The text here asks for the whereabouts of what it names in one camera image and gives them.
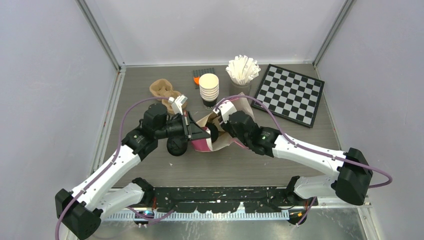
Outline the yellow pink paper bag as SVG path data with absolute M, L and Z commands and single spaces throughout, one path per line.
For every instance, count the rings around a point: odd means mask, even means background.
M 241 95 L 231 95 L 231 96 L 225 97 L 221 101 L 219 101 L 217 105 L 220 105 L 224 101 L 231 101 L 236 107 L 237 111 L 243 111 L 249 116 L 251 116 L 253 119 L 255 118 L 253 114 L 253 110 L 250 107 L 250 103 L 246 95 L 241 94 Z M 194 148 L 194 150 L 197 152 L 208 153 L 208 152 L 219 151 L 225 147 L 230 146 L 232 143 L 235 143 L 237 141 L 235 137 L 231 137 L 229 133 L 223 130 L 223 128 L 221 127 L 221 124 L 223 123 L 221 121 L 222 119 L 220 116 L 216 115 L 213 112 L 214 107 L 208 112 L 207 115 L 197 120 L 196 123 L 200 127 L 202 127 L 204 130 L 206 130 L 209 134 L 210 134 L 210 131 L 206 127 L 206 123 L 215 124 L 219 131 L 219 137 L 214 143 L 211 142 L 211 137 L 207 139 L 199 139 L 199 140 L 192 141 L 191 145 Z

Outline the stack of paper cups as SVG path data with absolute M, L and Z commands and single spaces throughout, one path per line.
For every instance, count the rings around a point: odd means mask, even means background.
M 204 107 L 211 110 L 219 96 L 219 78 L 213 73 L 203 74 L 199 78 L 199 91 Z

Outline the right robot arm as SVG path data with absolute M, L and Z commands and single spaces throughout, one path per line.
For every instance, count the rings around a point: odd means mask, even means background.
M 367 168 L 369 164 L 360 150 L 351 147 L 343 152 L 294 138 L 287 140 L 275 128 L 258 126 L 241 110 L 225 116 L 221 127 L 255 154 L 290 160 L 322 173 L 291 178 L 285 192 L 291 205 L 312 197 L 338 197 L 351 205 L 364 204 L 373 171 Z

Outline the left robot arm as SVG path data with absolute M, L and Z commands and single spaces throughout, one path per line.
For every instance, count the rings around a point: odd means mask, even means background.
M 169 116 L 159 103 L 149 106 L 138 127 L 118 143 L 111 158 L 75 190 L 61 189 L 55 195 L 58 224 L 64 224 L 77 238 L 89 238 L 101 223 L 102 210 L 96 204 L 126 172 L 138 165 L 158 146 L 160 139 L 181 138 L 188 142 L 207 139 L 188 111 Z

